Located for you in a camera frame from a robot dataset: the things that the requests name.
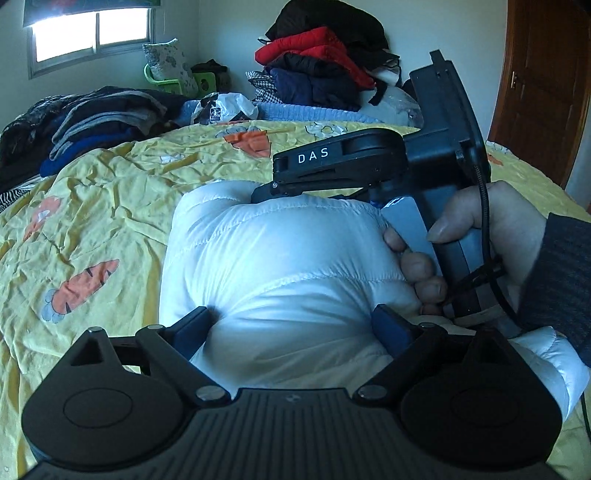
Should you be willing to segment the dark sleeve forearm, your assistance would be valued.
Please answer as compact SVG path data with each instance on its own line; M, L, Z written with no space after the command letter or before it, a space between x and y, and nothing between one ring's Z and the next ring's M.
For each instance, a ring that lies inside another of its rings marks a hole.
M518 310L522 328L551 326L590 364L590 224L549 216Z

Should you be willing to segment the right hand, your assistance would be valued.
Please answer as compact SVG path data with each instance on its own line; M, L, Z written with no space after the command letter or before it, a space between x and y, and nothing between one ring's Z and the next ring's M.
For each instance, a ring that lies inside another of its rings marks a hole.
M480 233L482 263L498 261L506 277L502 286L491 278L491 297L513 321L525 286L539 255L547 218L505 181L456 191L432 226L427 226L416 202L403 197L382 209L389 227L384 234L388 246L402 255L401 266L413 286L421 315L443 315L444 303L453 293L442 276L441 262L433 256L435 247L460 244L476 231Z

